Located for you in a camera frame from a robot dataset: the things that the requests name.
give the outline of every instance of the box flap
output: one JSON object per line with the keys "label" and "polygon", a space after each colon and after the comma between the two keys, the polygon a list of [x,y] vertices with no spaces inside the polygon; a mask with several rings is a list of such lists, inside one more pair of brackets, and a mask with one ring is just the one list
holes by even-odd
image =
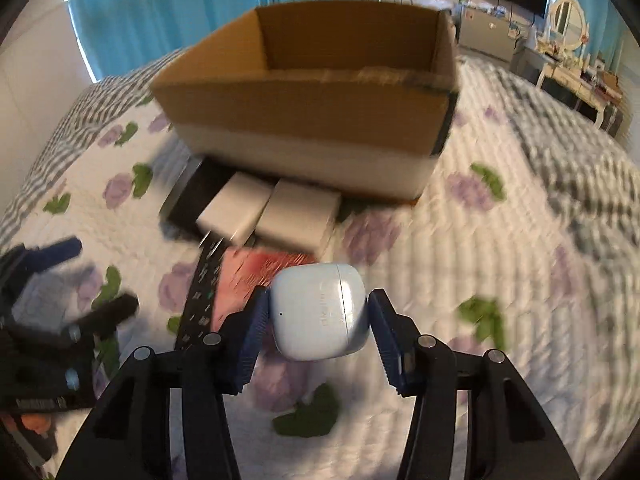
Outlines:
{"label": "box flap", "polygon": [[260,74],[267,70],[260,23],[255,9],[244,13],[169,64],[151,82],[151,89],[224,76]]}
{"label": "box flap", "polygon": [[433,51],[431,72],[453,91],[458,91],[458,64],[456,63],[456,42],[453,37],[453,23],[448,12],[438,14],[438,27]]}
{"label": "box flap", "polygon": [[429,71],[438,12],[373,0],[309,0],[256,9],[271,69]]}

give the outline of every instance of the cardboard box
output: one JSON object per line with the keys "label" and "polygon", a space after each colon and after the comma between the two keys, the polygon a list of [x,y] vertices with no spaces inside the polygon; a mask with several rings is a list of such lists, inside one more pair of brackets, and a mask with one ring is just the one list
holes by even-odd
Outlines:
{"label": "cardboard box", "polygon": [[194,153],[410,201],[458,97],[447,12],[371,0],[257,7],[151,83]]}
{"label": "cardboard box", "polygon": [[618,76],[612,74],[611,72],[605,72],[604,70],[600,70],[598,72],[598,76],[602,79],[602,82],[607,85],[611,89],[618,88]]}

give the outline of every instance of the earbuds case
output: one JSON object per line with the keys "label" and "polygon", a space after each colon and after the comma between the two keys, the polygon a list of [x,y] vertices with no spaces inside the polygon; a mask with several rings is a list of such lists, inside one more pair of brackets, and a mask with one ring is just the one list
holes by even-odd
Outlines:
{"label": "earbuds case", "polygon": [[367,295],[358,271],[345,264],[281,270],[271,282],[270,317],[280,353],[318,361],[358,351],[369,336]]}

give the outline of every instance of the bedspread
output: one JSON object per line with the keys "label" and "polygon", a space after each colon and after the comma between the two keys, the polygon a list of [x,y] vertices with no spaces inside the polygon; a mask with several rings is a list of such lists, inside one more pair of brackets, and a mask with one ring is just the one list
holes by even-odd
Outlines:
{"label": "bedspread", "polygon": [[[170,320],[198,256],[158,220],[190,156],[145,90],[163,62],[123,80],[127,88],[106,82],[113,90],[100,94],[93,120],[82,107],[75,130],[67,118],[2,221],[5,246],[67,235],[84,245],[77,260],[28,285],[14,310],[21,322],[55,330],[105,289],[138,295],[139,315],[101,352],[98,391],[137,346],[172,348]],[[454,349],[503,348],[581,478],[596,478],[640,415],[638,171],[609,137],[527,82],[479,60],[460,63],[450,138],[417,206],[350,216],[323,260],[354,264],[367,289],[384,288],[422,333]],[[469,316],[478,304],[490,306],[491,323]],[[225,398],[244,478],[395,478],[413,401],[386,385],[372,339],[322,374],[341,405],[327,436],[279,436],[273,413],[248,394]],[[463,396],[458,408],[452,478],[463,477]],[[179,411],[173,396],[176,478]],[[85,415],[58,417],[51,472]]]}

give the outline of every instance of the red package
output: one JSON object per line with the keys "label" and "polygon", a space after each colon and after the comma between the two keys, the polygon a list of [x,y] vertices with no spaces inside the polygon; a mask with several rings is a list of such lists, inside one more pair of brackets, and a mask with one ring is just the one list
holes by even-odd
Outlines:
{"label": "red package", "polygon": [[218,290],[213,300],[211,331],[217,332],[226,316],[244,308],[254,287],[269,286],[282,269],[317,263],[309,254],[263,249],[229,248],[222,256]]}

